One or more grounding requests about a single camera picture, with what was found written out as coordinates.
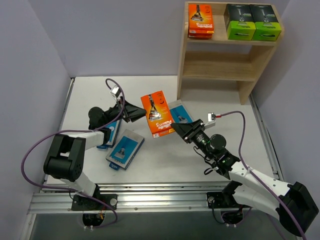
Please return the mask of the orange styler box back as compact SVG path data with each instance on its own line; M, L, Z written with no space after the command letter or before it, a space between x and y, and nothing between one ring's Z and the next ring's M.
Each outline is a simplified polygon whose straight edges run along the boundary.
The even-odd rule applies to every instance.
M146 110L147 124L154 139L175 132L171 126L174 119L162 90L144 95L140 99Z

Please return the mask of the orange styler box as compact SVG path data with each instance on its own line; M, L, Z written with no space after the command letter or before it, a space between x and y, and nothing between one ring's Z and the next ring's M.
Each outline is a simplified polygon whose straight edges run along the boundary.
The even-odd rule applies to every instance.
M147 124L154 139L175 132L171 126L174 119L162 90L144 95L140 99L146 110Z
M188 33L188 37L196 40L208 40L213 36L212 33Z

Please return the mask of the orange Gillette Fusion5 box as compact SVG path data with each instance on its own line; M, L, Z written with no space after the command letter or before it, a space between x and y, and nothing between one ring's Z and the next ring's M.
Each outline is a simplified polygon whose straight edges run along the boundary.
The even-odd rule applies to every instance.
M188 4L188 33L214 33L212 8L209 4Z

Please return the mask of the black green GilletteLabs box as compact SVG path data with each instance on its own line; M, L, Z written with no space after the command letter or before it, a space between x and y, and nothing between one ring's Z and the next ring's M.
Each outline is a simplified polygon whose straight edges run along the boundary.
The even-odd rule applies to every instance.
M228 40L251 41L256 31L249 4L226 4L224 13Z
M252 40L275 42L282 28L273 7L269 4L250 4L249 7L255 24Z

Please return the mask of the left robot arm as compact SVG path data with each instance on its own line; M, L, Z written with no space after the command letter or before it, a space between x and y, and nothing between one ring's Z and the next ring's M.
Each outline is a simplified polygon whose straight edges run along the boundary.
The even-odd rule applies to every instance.
M53 137L47 157L44 173L66 183L78 194L82 194L83 204L90 210L100 206L100 190L84 173L85 151L105 145L109 142L111 123L122 119L125 122L135 122L146 115L146 110L135 106L121 96L115 106L104 111L100 107L92 107L88 112L88 131L59 133Z

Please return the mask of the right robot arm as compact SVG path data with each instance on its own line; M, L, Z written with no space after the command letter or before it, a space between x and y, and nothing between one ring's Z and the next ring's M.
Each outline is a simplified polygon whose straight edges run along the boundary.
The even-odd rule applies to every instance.
M291 234L304 238L319 209L305 185L290 184L270 177L245 164L227 149L220 134L205 134L202 120L172 123L171 127L188 144L194 143L212 170L230 182L222 193L223 203L253 207L273 216Z

